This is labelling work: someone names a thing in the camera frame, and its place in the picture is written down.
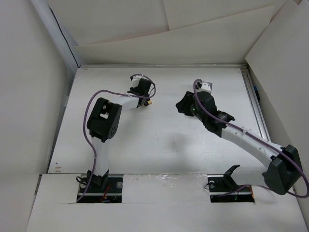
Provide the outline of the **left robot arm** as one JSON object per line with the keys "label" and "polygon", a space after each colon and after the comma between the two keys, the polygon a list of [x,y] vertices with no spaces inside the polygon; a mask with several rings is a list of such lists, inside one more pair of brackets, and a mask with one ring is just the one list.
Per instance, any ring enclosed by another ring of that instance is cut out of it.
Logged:
{"label": "left robot arm", "polygon": [[94,151],[93,168],[87,171],[87,185],[99,192],[109,183],[109,141],[116,135],[121,114],[148,106],[156,93],[155,83],[149,77],[135,74],[130,80],[132,87],[125,94],[109,90],[96,92],[84,114],[84,137]]}

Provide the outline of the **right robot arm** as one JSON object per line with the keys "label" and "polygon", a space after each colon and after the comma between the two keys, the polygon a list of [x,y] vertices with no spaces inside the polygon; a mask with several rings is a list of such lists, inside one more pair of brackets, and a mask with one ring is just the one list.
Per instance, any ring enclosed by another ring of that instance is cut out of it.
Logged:
{"label": "right robot arm", "polygon": [[266,168],[262,172],[264,182],[276,194],[288,193],[302,176],[299,153],[294,146],[276,145],[254,135],[249,129],[232,124],[234,117],[218,110],[210,93],[188,91],[176,103],[176,108],[181,114],[196,117],[209,132],[236,144],[259,160]]}

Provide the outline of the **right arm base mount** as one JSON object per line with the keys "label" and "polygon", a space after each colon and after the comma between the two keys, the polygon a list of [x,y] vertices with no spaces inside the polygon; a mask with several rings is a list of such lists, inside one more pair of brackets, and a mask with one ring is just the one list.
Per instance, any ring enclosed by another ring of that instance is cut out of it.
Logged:
{"label": "right arm base mount", "polygon": [[211,203],[254,203],[250,185],[238,185],[232,173],[240,165],[233,165],[224,174],[207,175],[208,182],[204,189],[209,191]]}

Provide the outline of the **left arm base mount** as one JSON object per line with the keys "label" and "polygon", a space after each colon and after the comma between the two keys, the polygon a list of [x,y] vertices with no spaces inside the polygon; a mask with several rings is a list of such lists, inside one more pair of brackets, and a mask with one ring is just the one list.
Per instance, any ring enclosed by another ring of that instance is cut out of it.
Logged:
{"label": "left arm base mount", "polygon": [[79,184],[77,203],[121,203],[123,190],[123,175],[107,172],[104,176],[93,175],[87,187],[90,170],[84,176],[76,177]]}

